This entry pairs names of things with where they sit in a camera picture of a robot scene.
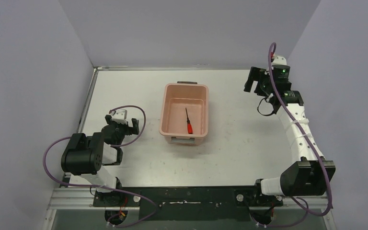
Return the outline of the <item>red handled screwdriver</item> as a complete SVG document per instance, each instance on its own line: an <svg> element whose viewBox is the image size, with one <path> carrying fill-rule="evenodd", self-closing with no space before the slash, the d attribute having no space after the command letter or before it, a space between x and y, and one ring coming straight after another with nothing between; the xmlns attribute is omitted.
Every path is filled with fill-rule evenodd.
<svg viewBox="0 0 368 230"><path fill-rule="evenodd" d="M192 128L192 125L191 125L191 122L188 116L187 108L185 108L185 112L186 112L187 132L188 134L193 134L193 128Z"/></svg>

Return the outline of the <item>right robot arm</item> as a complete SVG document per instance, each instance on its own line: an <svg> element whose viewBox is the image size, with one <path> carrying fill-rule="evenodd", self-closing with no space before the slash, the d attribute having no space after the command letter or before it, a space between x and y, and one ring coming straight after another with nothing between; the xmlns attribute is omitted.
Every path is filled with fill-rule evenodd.
<svg viewBox="0 0 368 230"><path fill-rule="evenodd" d="M277 115L285 130L291 150L291 166L277 178L257 181L260 187L251 191L251 200L263 205L270 196L322 196L326 190L326 173L332 179L336 166L318 150L305 116L304 101L299 91L291 89L288 80L290 67L273 65L271 70L251 67L245 92L262 96L273 107L272 115Z"/></svg>

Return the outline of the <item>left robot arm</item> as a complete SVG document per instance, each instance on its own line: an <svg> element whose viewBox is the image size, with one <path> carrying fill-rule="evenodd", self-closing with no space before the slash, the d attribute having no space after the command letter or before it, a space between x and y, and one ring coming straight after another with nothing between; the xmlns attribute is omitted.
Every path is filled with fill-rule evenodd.
<svg viewBox="0 0 368 230"><path fill-rule="evenodd" d="M122 203L123 193L120 180L112 176L106 165L120 165L123 159L122 145L125 136L139 134L139 121L126 117L105 116L106 125L100 132L91 136L75 133L71 136L61 158L61 168L66 173L81 176L92 185L98 185L96 191L104 194L104 200L112 207Z"/></svg>

